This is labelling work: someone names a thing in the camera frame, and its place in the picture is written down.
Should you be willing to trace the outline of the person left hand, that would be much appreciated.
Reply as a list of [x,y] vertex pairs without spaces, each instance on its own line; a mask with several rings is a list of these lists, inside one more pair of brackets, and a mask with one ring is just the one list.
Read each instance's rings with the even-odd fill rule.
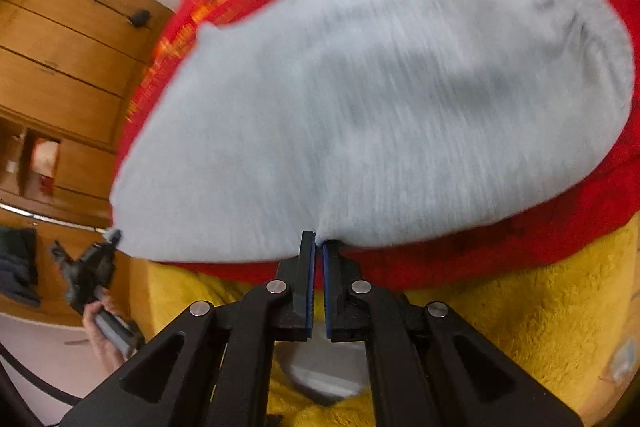
[[114,343],[108,340],[96,324],[96,316],[99,311],[106,310],[113,314],[120,315],[119,307],[116,305],[110,292],[104,288],[102,297],[93,303],[87,303],[82,314],[82,325],[88,336],[89,343],[94,354],[100,361],[106,376],[113,374],[119,367],[125,363],[125,357],[122,355]]

